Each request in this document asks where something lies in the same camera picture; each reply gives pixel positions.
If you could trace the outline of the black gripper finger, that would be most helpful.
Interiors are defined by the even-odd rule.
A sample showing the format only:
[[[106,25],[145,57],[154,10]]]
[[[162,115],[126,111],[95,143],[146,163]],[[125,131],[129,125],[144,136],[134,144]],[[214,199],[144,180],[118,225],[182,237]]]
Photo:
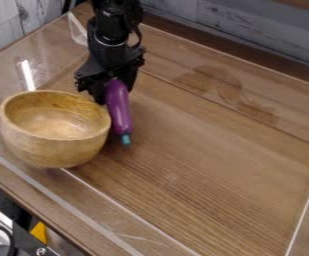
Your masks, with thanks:
[[[120,75],[120,80],[125,83],[128,91],[133,90],[134,83],[137,80],[138,69],[126,67]]]
[[[94,101],[99,105],[105,105],[106,104],[106,100],[105,100],[106,88],[105,88],[105,84],[103,83],[89,84],[87,85],[87,92],[93,96]]]

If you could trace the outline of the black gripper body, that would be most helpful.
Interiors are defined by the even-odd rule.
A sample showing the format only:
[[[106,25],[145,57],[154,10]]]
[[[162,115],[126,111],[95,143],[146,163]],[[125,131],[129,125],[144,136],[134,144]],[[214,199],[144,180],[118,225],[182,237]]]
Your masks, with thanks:
[[[87,91],[87,85],[120,80],[126,67],[140,69],[145,64],[146,50],[140,47],[89,47],[89,58],[74,73],[75,87],[79,92]]]

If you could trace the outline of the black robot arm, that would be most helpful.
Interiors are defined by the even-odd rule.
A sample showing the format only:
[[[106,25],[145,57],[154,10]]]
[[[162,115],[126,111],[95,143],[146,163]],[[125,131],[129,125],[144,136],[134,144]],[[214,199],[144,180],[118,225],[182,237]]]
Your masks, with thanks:
[[[133,90],[138,69],[145,64],[140,24],[140,0],[91,0],[94,16],[87,21],[89,58],[74,73],[75,87],[105,104],[106,84],[117,78]]]

